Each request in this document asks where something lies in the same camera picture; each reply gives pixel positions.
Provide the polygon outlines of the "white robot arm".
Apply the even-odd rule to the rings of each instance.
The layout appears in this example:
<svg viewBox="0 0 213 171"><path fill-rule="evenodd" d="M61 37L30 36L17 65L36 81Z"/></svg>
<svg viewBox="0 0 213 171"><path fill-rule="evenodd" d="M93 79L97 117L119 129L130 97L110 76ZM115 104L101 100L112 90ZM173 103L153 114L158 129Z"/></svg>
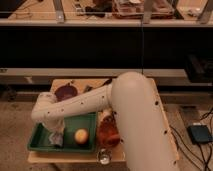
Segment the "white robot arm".
<svg viewBox="0 0 213 171"><path fill-rule="evenodd" d="M158 91L150 79L126 72L112 83L58 102L54 94L39 95L31 118L54 130L67 116L112 108L130 171L180 171L175 144Z"/></svg>

